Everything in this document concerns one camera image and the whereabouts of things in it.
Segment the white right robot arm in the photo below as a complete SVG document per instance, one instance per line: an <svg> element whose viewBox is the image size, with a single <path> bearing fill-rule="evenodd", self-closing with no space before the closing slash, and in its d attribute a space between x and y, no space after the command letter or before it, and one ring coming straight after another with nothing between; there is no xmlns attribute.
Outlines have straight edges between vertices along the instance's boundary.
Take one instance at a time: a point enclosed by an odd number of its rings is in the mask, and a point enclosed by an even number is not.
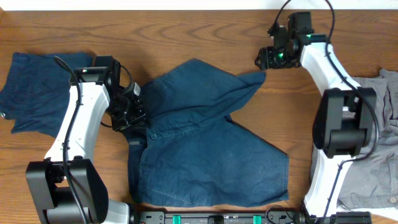
<svg viewBox="0 0 398 224"><path fill-rule="evenodd" d="M354 81L337 59L324 34L271 32L272 46L259 50L262 70L303 67L311 75L321 102L312 127L317 161L308 193L305 218L314 223L338 218L337 200L352 163L378 133L376 92Z"/></svg>

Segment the dark blue denim shorts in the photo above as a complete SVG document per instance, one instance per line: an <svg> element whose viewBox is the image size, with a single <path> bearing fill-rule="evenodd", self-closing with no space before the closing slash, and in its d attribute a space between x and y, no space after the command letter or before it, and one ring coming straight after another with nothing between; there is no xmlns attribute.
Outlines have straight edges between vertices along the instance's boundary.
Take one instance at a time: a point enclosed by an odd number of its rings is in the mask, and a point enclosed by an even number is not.
<svg viewBox="0 0 398 224"><path fill-rule="evenodd" d="M287 200L288 155L231 118L265 79L191 59L146 83L150 125L124 132L133 200L165 207Z"/></svg>

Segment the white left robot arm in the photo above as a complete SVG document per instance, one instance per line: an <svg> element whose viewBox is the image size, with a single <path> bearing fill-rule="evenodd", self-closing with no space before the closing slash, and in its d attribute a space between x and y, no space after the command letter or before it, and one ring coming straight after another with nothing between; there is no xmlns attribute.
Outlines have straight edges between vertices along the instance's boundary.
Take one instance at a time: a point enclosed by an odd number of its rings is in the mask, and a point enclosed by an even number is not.
<svg viewBox="0 0 398 224"><path fill-rule="evenodd" d="M128 204L111 200L96 171L94 149L105 113L111 129L147 127L140 88L121 87L122 65L78 68L72 73L70 99L62 126L42 161L25 172L41 223L133 223Z"/></svg>

